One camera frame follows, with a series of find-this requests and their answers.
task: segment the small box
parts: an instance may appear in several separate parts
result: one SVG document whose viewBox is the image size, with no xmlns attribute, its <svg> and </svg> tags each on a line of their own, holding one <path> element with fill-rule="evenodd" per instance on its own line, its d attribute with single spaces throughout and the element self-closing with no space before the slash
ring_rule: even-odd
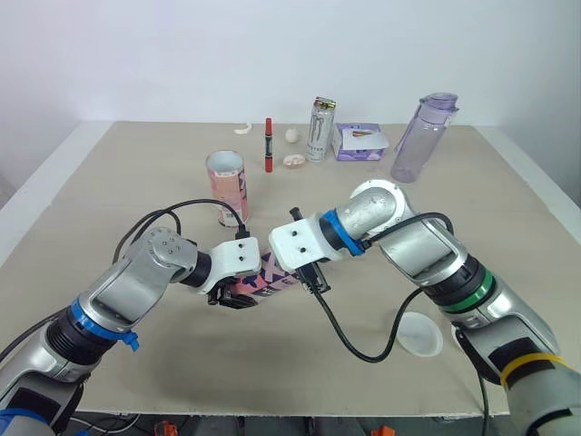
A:
<svg viewBox="0 0 581 436">
<path fill-rule="evenodd" d="M 378 161 L 389 147 L 379 124 L 340 124 L 333 126 L 331 139 L 338 161 Z"/>
</svg>

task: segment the table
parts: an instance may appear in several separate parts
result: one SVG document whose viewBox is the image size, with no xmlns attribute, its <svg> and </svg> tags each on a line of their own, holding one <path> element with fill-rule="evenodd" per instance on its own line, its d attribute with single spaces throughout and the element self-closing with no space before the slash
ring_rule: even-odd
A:
<svg viewBox="0 0 581 436">
<path fill-rule="evenodd" d="M 274 173 L 266 174 L 262 129 L 255 126 L 250 134 L 236 135 L 234 127 L 96 123 L 77 129 L 0 212 L 0 225 L 8 233 L 0 240 L 0 260 L 5 259 L 0 343 L 87 288 L 110 264 L 119 238 L 143 214 L 208 196 L 204 159 L 213 150 L 228 148 L 243 155 L 249 226 L 262 247 L 271 228 L 291 219 L 292 206 L 305 215 L 324 212 L 344 203 L 359 183 L 389 177 L 391 151 L 379 163 L 335 162 L 329 156 L 323 163 L 287 170 L 281 166 L 283 156 L 299 153 L 303 146 L 286 144 L 282 138 L 289 126 L 281 124 L 274 127 Z M 306 126 L 298 128 L 304 137 Z M 386 127 L 392 145 L 404 128 Z M 523 154 L 498 142 L 497 147 L 509 154 L 506 161 L 474 128 L 452 127 L 420 180 L 406 186 L 406 192 L 418 211 L 439 211 L 452 219 L 470 252 L 551 324 L 564 357 L 579 367 L 578 208 L 559 197 L 547 180 L 540 191 L 552 197 L 543 203 L 529 187 L 539 181 L 525 182 L 507 163 L 515 156 L 525 159 Z M 233 237 L 233 230 L 217 224 L 212 206 L 191 206 L 180 215 L 182 233 L 201 247 Z M 559 221 L 572 225 L 566 230 Z M 382 349 L 411 284 L 377 250 L 326 263 L 323 269 L 333 286 L 328 302 L 351 340 L 364 352 Z M 480 414 L 475 371 L 452 341 L 448 322 L 427 297 L 418 297 L 410 309 L 436 321 L 444 335 L 443 352 L 422 359 L 396 345 L 385 362 L 368 364 L 343 348 L 319 305 L 297 285 L 242 311 L 207 306 L 204 297 L 171 285 L 136 329 L 142 348 L 133 354 L 123 345 L 113 347 L 88 382 L 80 409 Z M 500 388 L 489 385 L 489 396 L 493 413 L 507 411 Z"/>
</svg>

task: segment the blue ring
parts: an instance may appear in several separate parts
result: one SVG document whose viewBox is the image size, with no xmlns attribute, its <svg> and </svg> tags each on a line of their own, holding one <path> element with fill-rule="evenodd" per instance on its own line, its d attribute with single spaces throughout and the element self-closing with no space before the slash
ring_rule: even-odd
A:
<svg viewBox="0 0 581 436">
<path fill-rule="evenodd" d="M 28 418 L 32 418 L 34 420 L 43 422 L 44 424 L 48 425 L 48 421 L 40 416 L 38 413 L 33 411 L 29 411 L 28 409 L 21 409 L 21 408 L 12 408 L 12 409 L 4 409 L 0 411 L 0 416 L 26 416 Z"/>
<path fill-rule="evenodd" d="M 347 246 L 347 249 L 349 250 L 349 253 L 351 253 L 351 255 L 360 256 L 364 253 L 363 250 L 361 250 L 361 248 L 359 247 L 358 242 L 355 241 L 354 239 L 352 239 L 347 234 L 347 232 L 345 231 L 345 229 L 341 225 L 341 223 L 339 221 L 339 217 L 337 216 L 337 212 L 335 210 L 325 212 L 321 216 L 321 218 L 323 218 L 325 221 L 327 221 L 333 227 L 333 229 L 335 230 L 335 232 L 337 233 L 339 238 Z"/>
<path fill-rule="evenodd" d="M 127 345 L 131 345 L 134 352 L 139 349 L 139 343 L 137 341 L 137 334 L 131 330 L 125 333 L 111 332 L 110 330 L 104 329 L 99 324 L 94 322 L 89 318 L 83 311 L 79 299 L 73 301 L 71 304 L 71 311 L 73 312 L 74 318 L 89 332 L 100 338 L 107 339 L 109 341 L 123 341 Z"/>
</svg>

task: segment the white wall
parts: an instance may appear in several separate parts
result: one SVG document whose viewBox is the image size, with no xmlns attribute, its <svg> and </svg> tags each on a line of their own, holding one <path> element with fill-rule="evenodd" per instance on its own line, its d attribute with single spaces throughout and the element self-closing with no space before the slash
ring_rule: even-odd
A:
<svg viewBox="0 0 581 436">
<path fill-rule="evenodd" d="M 44 154 L 77 119 L 303 123 L 323 94 L 342 120 L 406 123 L 419 97 L 449 90 L 458 124 L 503 126 L 579 200 L 577 0 L 8 0 L 0 12 L 0 120 L 21 126 L 0 135 L 0 171 L 15 184 L 30 165 L 5 150 Z"/>
</svg>

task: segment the green ring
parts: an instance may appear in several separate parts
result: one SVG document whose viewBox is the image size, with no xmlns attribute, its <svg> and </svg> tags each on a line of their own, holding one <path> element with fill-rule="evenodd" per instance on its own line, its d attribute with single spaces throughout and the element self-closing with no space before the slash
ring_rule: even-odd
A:
<svg viewBox="0 0 581 436">
<path fill-rule="evenodd" d="M 494 275 L 489 270 L 486 270 L 484 275 L 484 280 L 473 293 L 471 293 L 467 298 L 462 300 L 461 302 L 455 302 L 454 304 L 450 304 L 449 306 L 442 306 L 442 310 L 448 313 L 458 313 L 463 312 L 468 307 L 474 306 L 480 300 L 487 296 L 488 291 L 492 287 L 492 283 L 494 283 Z"/>
</svg>

